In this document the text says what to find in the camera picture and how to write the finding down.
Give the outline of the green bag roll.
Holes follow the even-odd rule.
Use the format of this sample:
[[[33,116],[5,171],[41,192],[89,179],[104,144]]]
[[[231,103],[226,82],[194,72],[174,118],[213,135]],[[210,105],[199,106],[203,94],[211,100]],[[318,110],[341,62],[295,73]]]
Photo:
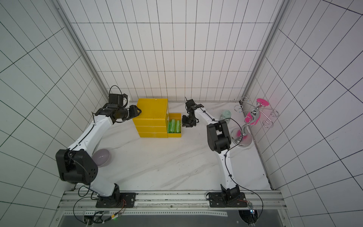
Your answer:
[[[181,121],[180,120],[176,121],[175,133],[181,133]]]
[[[167,133],[170,133],[171,122],[168,122]]]
[[[172,119],[170,122],[171,122],[170,133],[175,133],[176,121],[175,119]]]

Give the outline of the yellow bottom drawer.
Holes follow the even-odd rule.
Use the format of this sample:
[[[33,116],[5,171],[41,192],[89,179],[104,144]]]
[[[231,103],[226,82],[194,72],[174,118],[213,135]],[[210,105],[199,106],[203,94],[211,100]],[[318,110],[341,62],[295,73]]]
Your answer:
[[[182,115],[181,113],[170,113],[167,126],[168,138],[180,138],[182,136]]]

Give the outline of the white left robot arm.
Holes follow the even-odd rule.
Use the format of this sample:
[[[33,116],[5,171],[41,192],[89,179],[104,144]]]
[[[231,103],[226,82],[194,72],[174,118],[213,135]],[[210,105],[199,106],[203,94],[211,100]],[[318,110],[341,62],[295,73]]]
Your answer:
[[[116,184],[98,174],[98,166],[92,159],[93,152],[104,134],[115,124],[131,120],[142,113],[136,105],[120,107],[106,104],[95,114],[93,122],[67,149],[60,149],[55,157],[64,182],[82,183],[102,197],[114,195]]]

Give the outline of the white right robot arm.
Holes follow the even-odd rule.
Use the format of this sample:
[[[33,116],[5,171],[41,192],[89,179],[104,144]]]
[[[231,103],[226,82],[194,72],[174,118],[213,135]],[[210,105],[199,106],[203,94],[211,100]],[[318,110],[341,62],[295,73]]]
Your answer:
[[[232,172],[230,150],[232,137],[228,129],[230,117],[217,119],[204,109],[204,105],[196,104],[193,99],[185,103],[187,115],[182,116],[182,126],[192,128],[202,121],[206,125],[207,142],[211,151],[214,151],[219,158],[223,182],[221,184],[221,200],[228,204],[238,200],[240,197],[240,187],[235,182]]]

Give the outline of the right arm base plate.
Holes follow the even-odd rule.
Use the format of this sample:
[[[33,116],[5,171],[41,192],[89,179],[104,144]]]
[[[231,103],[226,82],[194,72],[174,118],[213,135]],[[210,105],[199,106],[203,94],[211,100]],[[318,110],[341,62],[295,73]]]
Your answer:
[[[206,195],[206,199],[209,202],[211,208],[246,208],[248,202],[244,193],[233,195],[231,198],[222,196],[221,192],[213,193],[209,192]]]

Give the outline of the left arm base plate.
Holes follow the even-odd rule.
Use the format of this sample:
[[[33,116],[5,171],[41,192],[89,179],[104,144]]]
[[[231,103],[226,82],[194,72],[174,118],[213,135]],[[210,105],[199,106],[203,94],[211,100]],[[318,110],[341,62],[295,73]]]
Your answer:
[[[136,193],[118,193],[109,197],[100,196],[95,207],[101,209],[133,208],[136,195]]]

